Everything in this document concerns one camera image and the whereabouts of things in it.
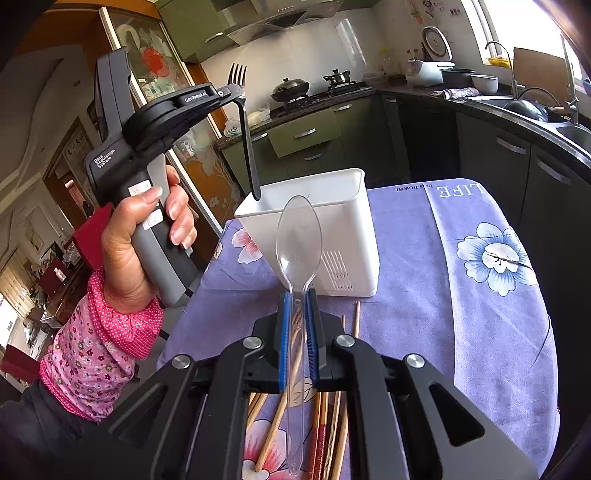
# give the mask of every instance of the cabinet drawer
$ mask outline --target cabinet drawer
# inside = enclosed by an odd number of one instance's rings
[[[339,127],[330,108],[269,130],[269,140],[278,157],[285,157],[338,136]]]
[[[280,158],[290,178],[346,168],[345,154],[338,138]]]

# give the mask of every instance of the floral sleeve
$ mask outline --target floral sleeve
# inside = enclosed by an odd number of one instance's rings
[[[42,382],[69,412],[99,422],[113,410],[145,359],[162,324],[156,298],[141,312],[122,314],[103,296],[105,276],[95,271],[84,298],[41,360]]]

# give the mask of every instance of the container vent slots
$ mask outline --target container vent slots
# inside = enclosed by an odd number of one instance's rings
[[[335,290],[353,290],[353,285],[351,285],[347,267],[345,267],[345,262],[340,251],[323,251],[322,264]]]

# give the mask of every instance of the wooden chopstick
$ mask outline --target wooden chopstick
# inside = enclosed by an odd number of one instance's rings
[[[293,382],[295,380],[298,367],[300,366],[300,361],[301,361],[301,348],[297,351],[297,356],[295,358],[295,364],[294,364],[295,367],[291,373],[291,379],[290,379],[291,382]],[[269,455],[269,452],[271,451],[271,446],[273,445],[273,438],[275,437],[275,434],[277,433],[277,430],[279,429],[279,424],[281,423],[281,420],[283,419],[283,414],[285,413],[286,406],[287,406],[287,389],[285,389],[283,391],[283,393],[281,394],[281,399],[279,401],[279,405],[277,406],[277,411],[275,412],[275,416],[273,417],[273,423],[271,423],[271,428],[267,432],[267,438],[265,439],[265,443],[262,446],[261,453],[259,454],[259,459],[256,462],[255,472],[260,472],[262,470],[262,466],[265,464],[267,456]]]
[[[359,337],[359,321],[361,316],[361,303],[355,302],[355,316],[353,317],[353,336]],[[343,399],[343,424],[339,432],[339,442],[335,451],[335,464],[330,474],[330,480],[339,480],[340,471],[343,468],[343,458],[345,457],[345,447],[347,446],[347,437],[349,435],[349,416],[347,414],[347,402]]]
[[[329,394],[320,393],[320,423],[318,425],[318,439],[316,446],[316,460],[314,461],[313,480],[320,480],[324,464],[324,441],[326,440],[326,421],[329,412]]]
[[[256,420],[256,416],[261,411],[262,406],[264,405],[265,400],[267,399],[268,396],[269,396],[268,393],[261,393],[261,394],[259,394],[259,397],[253,402],[253,406],[252,406],[250,412],[248,413],[248,419],[246,420],[246,429],[247,430],[250,428],[250,426]]]
[[[345,328],[345,314],[342,317],[343,328]],[[332,466],[332,457],[335,449],[336,429],[339,423],[340,396],[342,392],[335,392],[335,401],[333,402],[333,414],[330,419],[329,442],[326,446],[326,458],[324,460],[324,469],[322,480],[329,480],[330,467]]]
[[[310,432],[310,459],[308,461],[307,480],[312,480],[314,477],[314,466],[316,465],[316,451],[318,449],[318,432],[320,426],[320,402],[322,395],[317,392],[314,396],[314,416],[312,417],[312,431]]]

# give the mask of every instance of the gripper handle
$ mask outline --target gripper handle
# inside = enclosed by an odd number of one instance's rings
[[[121,198],[142,193],[152,186],[162,187],[162,196],[147,220],[140,223],[131,238],[131,244],[146,274],[158,290],[158,296],[167,307],[174,306],[198,275],[189,258],[192,250],[174,245],[169,238],[173,221],[164,206],[170,194],[166,178],[164,154],[158,155],[146,170],[137,172],[120,191]]]

